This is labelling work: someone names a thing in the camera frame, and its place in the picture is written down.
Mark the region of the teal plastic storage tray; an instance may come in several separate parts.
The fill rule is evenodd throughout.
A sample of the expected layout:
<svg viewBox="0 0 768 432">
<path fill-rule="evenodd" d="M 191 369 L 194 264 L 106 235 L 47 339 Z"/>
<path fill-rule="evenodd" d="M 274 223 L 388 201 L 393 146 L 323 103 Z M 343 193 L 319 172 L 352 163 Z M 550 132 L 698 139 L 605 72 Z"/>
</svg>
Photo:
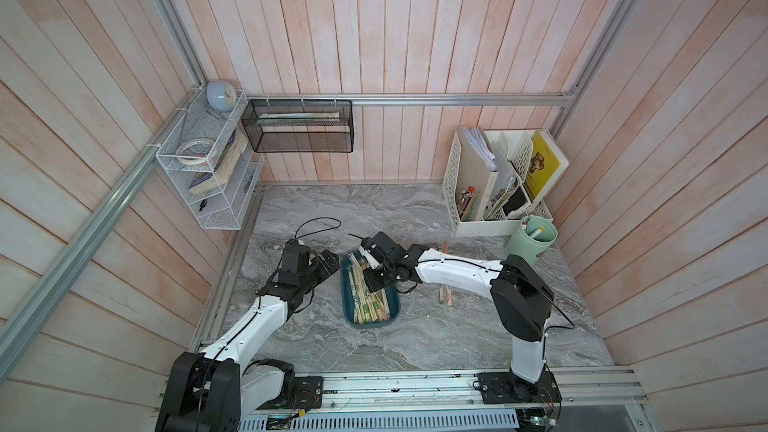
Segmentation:
<svg viewBox="0 0 768 432">
<path fill-rule="evenodd" d="M 357 329 L 380 328 L 400 313 L 400 299 L 393 287 L 371 292 L 364 273 L 369 264 L 359 252 L 345 255 L 341 262 L 341 295 L 346 321 Z"/>
</svg>

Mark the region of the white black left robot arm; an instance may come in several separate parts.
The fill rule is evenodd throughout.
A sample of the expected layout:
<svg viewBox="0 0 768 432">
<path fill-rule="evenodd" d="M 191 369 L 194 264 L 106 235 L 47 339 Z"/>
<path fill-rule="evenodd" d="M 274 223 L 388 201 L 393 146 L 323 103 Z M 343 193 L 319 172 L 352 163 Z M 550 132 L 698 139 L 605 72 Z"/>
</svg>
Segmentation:
<svg viewBox="0 0 768 432">
<path fill-rule="evenodd" d="M 340 269 L 339 256 L 289 240 L 250 309 L 200 352 L 173 363 L 157 431 L 236 431 L 252 411 L 293 391 L 292 366 L 255 360 L 266 340 L 301 310 L 305 295 Z"/>
</svg>

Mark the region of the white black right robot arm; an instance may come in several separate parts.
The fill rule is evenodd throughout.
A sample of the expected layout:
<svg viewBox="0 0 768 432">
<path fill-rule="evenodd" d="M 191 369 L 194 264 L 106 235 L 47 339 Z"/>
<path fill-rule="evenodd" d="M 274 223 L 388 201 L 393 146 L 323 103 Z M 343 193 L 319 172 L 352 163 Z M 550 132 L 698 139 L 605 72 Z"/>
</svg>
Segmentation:
<svg viewBox="0 0 768 432">
<path fill-rule="evenodd" d="M 507 372 L 476 376 L 473 387 L 484 403 L 553 405 L 562 400 L 545 358 L 554 292 L 525 259 L 471 259 L 420 244 L 404 248 L 383 232 L 363 238 L 359 252 L 369 264 L 364 280 L 372 292 L 413 282 L 447 285 L 492 300 L 512 336 L 512 357 Z"/>
</svg>

